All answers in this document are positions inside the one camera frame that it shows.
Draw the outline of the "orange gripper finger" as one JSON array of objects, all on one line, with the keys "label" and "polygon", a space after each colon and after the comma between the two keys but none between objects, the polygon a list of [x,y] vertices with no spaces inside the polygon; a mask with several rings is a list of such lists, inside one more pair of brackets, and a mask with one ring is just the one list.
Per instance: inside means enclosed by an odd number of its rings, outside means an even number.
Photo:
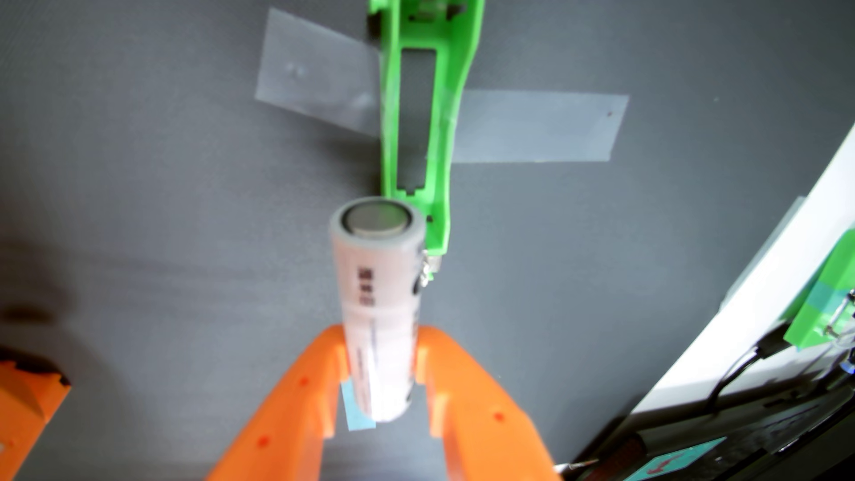
[{"label": "orange gripper finger", "polygon": [[447,333],[422,326],[415,379],[450,480],[559,480],[540,434],[512,397]]},{"label": "orange gripper finger", "polygon": [[317,480],[349,377],[344,330],[326,328],[293,362],[209,472],[208,480]]}]

